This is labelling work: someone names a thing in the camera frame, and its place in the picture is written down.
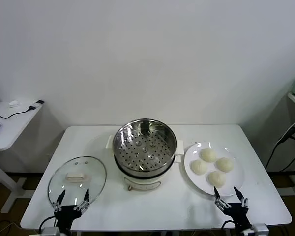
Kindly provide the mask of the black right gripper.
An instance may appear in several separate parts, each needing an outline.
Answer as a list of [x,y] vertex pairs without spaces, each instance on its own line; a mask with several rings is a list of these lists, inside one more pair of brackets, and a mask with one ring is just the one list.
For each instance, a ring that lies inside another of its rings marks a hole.
[[234,187],[234,191],[239,199],[238,203],[227,203],[221,199],[216,187],[214,187],[214,203],[227,216],[231,217],[236,230],[246,230],[251,228],[251,224],[247,218],[248,199]]

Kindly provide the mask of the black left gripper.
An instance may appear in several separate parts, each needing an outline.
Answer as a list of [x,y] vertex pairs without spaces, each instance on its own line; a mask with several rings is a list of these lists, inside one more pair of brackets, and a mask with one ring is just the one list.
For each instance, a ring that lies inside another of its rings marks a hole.
[[61,206],[66,190],[64,189],[53,202],[54,216],[57,219],[56,226],[60,231],[70,231],[75,219],[82,216],[81,211],[89,207],[89,190],[86,190],[83,200],[78,205]]

